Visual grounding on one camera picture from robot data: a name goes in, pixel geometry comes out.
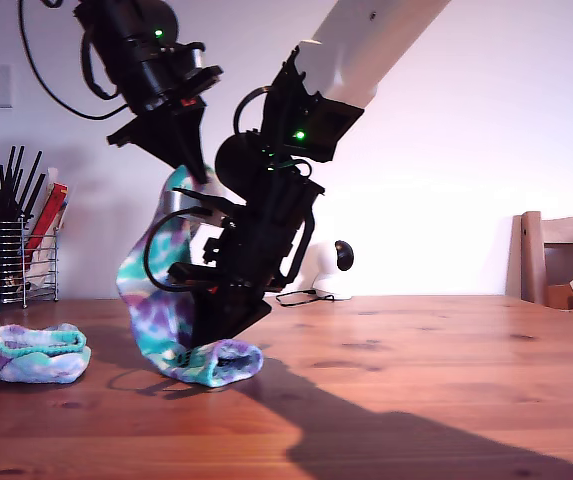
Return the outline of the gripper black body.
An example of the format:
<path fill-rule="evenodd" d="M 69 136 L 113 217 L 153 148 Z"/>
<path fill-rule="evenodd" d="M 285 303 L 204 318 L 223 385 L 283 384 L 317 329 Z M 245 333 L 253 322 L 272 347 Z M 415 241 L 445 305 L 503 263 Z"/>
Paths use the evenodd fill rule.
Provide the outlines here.
<path fill-rule="evenodd" d="M 203 107 L 205 110 L 205 102 L 200 97 L 205 89 L 206 68 L 192 58 L 140 63 L 135 73 L 120 79 L 119 85 L 134 118 L 110 134 L 108 143 L 119 147 L 138 146 L 135 143 L 137 117 L 157 109 L 176 111 Z"/>
<path fill-rule="evenodd" d="M 203 246 L 200 265 L 177 261 L 168 268 L 173 292 L 193 295 L 201 309 L 264 309 L 267 292 L 294 280 L 307 249 L 307 235 L 293 245 L 307 220 L 226 218 L 217 237 Z"/>

